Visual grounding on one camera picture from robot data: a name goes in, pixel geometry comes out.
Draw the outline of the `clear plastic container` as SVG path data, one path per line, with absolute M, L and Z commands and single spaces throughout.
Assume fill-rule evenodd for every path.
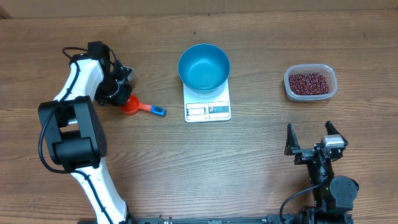
M 284 74 L 287 98 L 292 101 L 319 101 L 335 95 L 338 89 L 334 70 L 325 64 L 301 64 Z

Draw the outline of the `red beans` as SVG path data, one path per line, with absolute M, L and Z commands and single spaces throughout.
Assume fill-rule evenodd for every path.
M 327 79 L 320 73 L 299 73 L 289 76 L 289 86 L 296 95 L 325 95 L 329 93 Z

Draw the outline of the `white kitchen scale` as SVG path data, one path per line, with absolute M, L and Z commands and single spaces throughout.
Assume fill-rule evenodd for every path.
M 229 121 L 231 101 L 228 80 L 211 93 L 197 93 L 183 84 L 183 107 L 187 123 Z

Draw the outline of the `teal bowl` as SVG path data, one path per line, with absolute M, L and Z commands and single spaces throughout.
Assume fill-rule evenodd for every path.
M 177 71 L 182 83 L 192 91 L 211 93 L 228 80 L 231 62 L 218 46 L 196 44 L 181 54 Z

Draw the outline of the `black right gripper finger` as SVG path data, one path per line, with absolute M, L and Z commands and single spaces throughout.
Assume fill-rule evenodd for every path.
M 334 127 L 334 125 L 332 124 L 331 121 L 327 121 L 325 123 L 325 127 L 326 127 L 326 131 L 327 131 L 328 135 L 340 135 L 340 137 L 342 138 L 342 140 L 344 142 L 344 146 L 348 145 L 348 141 L 336 130 L 336 128 Z
M 297 140 L 296 133 L 294 132 L 291 123 L 287 125 L 287 140 L 285 144 L 284 154 L 286 156 L 292 156 L 298 152 L 300 145 Z

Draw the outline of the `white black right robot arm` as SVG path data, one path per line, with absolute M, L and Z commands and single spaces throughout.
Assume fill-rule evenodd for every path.
M 335 175 L 332 163 L 343 157 L 348 141 L 336 130 L 331 121 L 325 123 L 327 135 L 312 148 L 302 149 L 292 124 L 287 125 L 284 154 L 294 156 L 295 165 L 307 166 L 310 187 L 284 200 L 279 208 L 281 223 L 353 223 L 354 200 L 359 184 L 343 175 Z M 305 207 L 297 215 L 284 214 L 286 204 L 306 192 L 313 194 L 314 205 Z

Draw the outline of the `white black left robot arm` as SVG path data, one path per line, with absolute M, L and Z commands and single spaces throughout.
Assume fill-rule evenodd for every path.
M 49 171 L 57 171 L 45 161 L 46 146 L 52 162 L 63 167 L 59 172 L 78 181 L 95 210 L 95 223 L 135 223 L 106 166 L 106 135 L 93 105 L 124 106 L 134 70 L 101 41 L 78 51 L 69 56 L 70 75 L 61 92 L 38 107 L 39 158 Z

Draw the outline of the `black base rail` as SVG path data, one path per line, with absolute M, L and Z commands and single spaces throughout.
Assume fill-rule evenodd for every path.
M 287 224 L 308 223 L 300 215 L 283 215 Z M 77 221 L 78 224 L 94 224 L 94 220 Z M 128 216 L 127 221 L 120 223 L 134 224 L 281 224 L 283 223 L 278 214 L 266 217 L 234 217 L 234 218 L 183 218 L 183 219 L 163 219 L 163 218 L 132 218 Z

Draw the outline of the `orange scoop with blue handle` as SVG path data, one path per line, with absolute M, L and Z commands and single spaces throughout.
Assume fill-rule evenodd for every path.
M 148 111 L 152 114 L 156 114 L 157 116 L 165 116 L 166 110 L 159 106 L 148 105 L 141 103 L 136 95 L 131 95 L 126 104 L 121 107 L 122 111 L 128 115 L 134 115 L 139 110 Z

